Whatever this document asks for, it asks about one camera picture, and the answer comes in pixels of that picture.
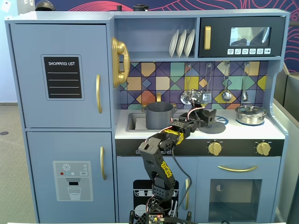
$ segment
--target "oven window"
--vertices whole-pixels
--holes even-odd
[[[268,46],[270,27],[232,27],[230,46]]]
[[[256,222],[262,180],[211,179],[209,222]]]

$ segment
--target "play kitchen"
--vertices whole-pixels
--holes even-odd
[[[159,193],[139,147],[153,135],[175,178],[167,216],[273,222],[288,133],[272,101],[288,21],[276,9],[6,21],[37,222],[144,223]]]

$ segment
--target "microwave handle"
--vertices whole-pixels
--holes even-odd
[[[211,48],[211,27],[205,27],[205,50],[209,50]]]

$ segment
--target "white plate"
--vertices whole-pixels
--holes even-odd
[[[191,52],[192,45],[194,42],[194,37],[195,37],[195,29],[193,29],[191,31],[191,33],[189,34],[189,36],[187,37],[187,40],[186,40],[186,44],[185,44],[185,48],[184,48],[186,57],[188,57]]]
[[[177,48],[178,57],[181,57],[181,54],[183,52],[184,44],[185,44],[185,40],[186,40],[186,33],[187,33],[187,30],[184,29],[182,35],[179,37],[178,48]]]
[[[172,36],[172,39],[171,39],[171,42],[170,42],[170,45],[169,45],[170,57],[172,57],[173,54],[174,54],[174,51],[175,51],[176,46],[177,46],[177,41],[178,41],[178,29],[177,29],[176,33]]]

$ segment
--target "gray pot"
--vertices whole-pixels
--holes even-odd
[[[146,128],[152,130],[168,127],[177,110],[177,106],[166,102],[147,104],[143,110],[146,114]]]
[[[236,120],[245,125],[259,125],[263,123],[266,110],[258,106],[246,105],[235,109]]]

